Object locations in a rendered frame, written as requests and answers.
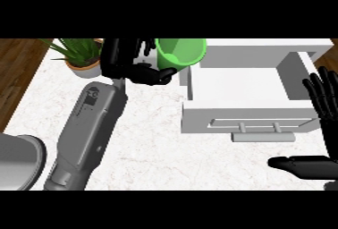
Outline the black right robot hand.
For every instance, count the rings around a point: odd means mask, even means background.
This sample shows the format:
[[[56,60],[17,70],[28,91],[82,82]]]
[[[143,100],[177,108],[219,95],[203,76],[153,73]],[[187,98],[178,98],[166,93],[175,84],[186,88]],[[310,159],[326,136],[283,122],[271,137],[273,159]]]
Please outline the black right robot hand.
[[[323,66],[302,79],[318,125],[327,156],[273,157],[268,166],[305,180],[338,180],[338,73]]]

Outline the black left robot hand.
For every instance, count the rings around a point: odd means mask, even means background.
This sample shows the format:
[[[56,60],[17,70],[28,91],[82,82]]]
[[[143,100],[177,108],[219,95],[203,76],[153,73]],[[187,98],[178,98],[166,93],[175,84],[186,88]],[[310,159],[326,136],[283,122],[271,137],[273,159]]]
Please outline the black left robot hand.
[[[156,48],[152,38],[104,38],[100,51],[101,75],[109,79],[128,79],[135,84],[166,85],[177,69],[169,67],[162,70],[152,68],[152,64],[132,60],[138,57],[141,44],[144,44],[144,56]]]

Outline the green cup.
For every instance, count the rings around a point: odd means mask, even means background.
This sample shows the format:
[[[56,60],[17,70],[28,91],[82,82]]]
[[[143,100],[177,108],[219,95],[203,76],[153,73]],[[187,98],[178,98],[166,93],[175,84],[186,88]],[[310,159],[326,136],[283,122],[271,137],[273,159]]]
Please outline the green cup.
[[[196,64],[206,54],[203,38],[156,38],[156,68],[177,71]]]

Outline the white open drawer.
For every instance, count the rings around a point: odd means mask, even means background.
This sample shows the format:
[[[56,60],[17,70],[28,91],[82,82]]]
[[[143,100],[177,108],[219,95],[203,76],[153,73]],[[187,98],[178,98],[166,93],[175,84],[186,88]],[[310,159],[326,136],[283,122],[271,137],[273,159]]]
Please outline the white open drawer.
[[[315,71],[284,61],[277,68],[187,70],[183,133],[228,133],[234,142],[292,142],[318,128],[302,79]]]

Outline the white drawer cabinet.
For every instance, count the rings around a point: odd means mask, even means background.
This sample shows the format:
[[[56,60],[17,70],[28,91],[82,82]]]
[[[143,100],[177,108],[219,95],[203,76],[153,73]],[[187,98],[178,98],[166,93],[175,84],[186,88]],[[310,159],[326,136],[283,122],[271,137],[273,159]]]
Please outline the white drawer cabinet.
[[[327,38],[209,38],[202,68],[277,68],[284,61],[310,66],[332,48]]]

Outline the potted green plant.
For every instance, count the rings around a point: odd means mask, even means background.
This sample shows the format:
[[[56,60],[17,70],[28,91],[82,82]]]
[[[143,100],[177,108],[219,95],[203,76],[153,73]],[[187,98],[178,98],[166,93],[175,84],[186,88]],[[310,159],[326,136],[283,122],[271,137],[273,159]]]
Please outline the potted green plant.
[[[100,52],[103,40],[98,38],[60,38],[60,45],[54,44],[45,38],[41,41],[48,47],[63,55],[59,61],[63,61],[73,74],[91,79],[101,74],[100,70]]]

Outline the grey round appliance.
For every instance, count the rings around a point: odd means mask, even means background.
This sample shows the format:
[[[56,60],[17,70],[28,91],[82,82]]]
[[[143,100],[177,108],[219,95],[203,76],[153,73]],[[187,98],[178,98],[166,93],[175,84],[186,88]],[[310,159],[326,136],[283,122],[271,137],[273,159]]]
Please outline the grey round appliance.
[[[45,146],[31,135],[0,133],[0,191],[26,191],[45,164]]]

